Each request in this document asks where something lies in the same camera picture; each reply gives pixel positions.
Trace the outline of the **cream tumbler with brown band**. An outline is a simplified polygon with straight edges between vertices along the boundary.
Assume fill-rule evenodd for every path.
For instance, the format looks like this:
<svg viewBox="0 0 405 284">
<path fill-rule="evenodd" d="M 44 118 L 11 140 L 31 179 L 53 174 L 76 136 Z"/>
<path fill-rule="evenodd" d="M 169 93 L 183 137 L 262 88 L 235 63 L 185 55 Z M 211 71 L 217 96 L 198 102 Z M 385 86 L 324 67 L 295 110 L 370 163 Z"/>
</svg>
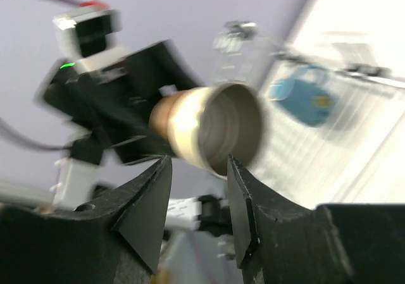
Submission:
<svg viewBox="0 0 405 284">
<path fill-rule="evenodd" d="M 168 95 L 153 108 L 149 125 L 177 157 L 219 178 L 227 176 L 229 155 L 252 165 L 265 134 L 263 107 L 240 82 Z"/>
</svg>

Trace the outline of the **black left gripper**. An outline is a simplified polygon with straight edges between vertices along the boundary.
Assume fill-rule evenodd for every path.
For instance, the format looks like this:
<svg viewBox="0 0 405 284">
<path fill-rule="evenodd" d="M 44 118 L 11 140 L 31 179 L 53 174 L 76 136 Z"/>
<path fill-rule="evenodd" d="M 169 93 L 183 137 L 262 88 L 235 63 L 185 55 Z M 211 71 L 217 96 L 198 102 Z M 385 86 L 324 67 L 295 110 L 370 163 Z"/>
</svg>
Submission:
<svg viewBox="0 0 405 284">
<path fill-rule="evenodd" d="M 199 86 L 182 67 L 167 40 L 128 55 L 100 71 L 78 73 L 78 65 L 59 60 L 49 72 L 44 102 L 91 131 L 103 149 L 123 164 L 172 156 L 169 143 L 149 128 L 164 86 L 178 91 Z"/>
</svg>

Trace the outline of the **blue floral mug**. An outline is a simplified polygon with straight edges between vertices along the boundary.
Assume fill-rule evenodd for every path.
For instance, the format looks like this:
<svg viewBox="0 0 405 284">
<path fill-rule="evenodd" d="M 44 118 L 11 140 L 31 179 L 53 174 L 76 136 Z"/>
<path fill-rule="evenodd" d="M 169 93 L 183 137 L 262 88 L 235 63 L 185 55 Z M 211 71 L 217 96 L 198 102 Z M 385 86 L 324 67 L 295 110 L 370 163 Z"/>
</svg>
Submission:
<svg viewBox="0 0 405 284">
<path fill-rule="evenodd" d="M 324 88 L 328 80 L 328 70 L 316 65 L 301 66 L 271 84 L 269 99 L 299 122 L 316 127 L 328 120 L 337 101 Z"/>
</svg>

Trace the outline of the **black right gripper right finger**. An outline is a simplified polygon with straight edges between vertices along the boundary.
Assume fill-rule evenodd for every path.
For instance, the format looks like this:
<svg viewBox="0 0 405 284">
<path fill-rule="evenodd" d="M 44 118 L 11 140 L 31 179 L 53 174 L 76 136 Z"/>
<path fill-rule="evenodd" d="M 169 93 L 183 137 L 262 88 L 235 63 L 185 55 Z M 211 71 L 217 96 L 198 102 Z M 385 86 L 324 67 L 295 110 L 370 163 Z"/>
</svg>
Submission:
<svg viewBox="0 0 405 284">
<path fill-rule="evenodd" d="M 228 159 L 235 257 L 245 283 L 403 283 L 402 204 L 302 207 Z"/>
</svg>

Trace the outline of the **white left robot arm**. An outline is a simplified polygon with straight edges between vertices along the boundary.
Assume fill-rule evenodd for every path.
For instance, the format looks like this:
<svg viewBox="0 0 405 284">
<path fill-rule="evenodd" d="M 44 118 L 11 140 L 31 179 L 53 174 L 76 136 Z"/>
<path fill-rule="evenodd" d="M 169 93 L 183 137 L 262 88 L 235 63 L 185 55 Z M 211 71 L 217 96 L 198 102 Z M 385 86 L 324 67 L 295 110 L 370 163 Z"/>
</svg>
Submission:
<svg viewBox="0 0 405 284">
<path fill-rule="evenodd" d="M 74 209 L 90 199 L 108 149 L 126 165 L 173 155 L 169 143 L 149 128 L 151 111 L 161 100 L 164 86 L 197 87 L 167 40 L 89 73 L 79 73 L 78 65 L 69 65 L 65 59 L 55 64 L 42 100 L 85 130 L 61 165 L 55 206 Z"/>
</svg>

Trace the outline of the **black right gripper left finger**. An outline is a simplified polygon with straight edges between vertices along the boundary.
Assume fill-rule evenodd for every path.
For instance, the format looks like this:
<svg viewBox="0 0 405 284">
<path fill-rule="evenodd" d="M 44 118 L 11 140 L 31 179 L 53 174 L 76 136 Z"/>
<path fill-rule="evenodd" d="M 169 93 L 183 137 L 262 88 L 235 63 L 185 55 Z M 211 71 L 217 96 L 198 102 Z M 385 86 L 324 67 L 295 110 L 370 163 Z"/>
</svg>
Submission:
<svg viewBox="0 0 405 284">
<path fill-rule="evenodd" d="M 2 283 L 149 283 L 158 268 L 172 163 L 74 211 L 1 206 Z"/>
</svg>

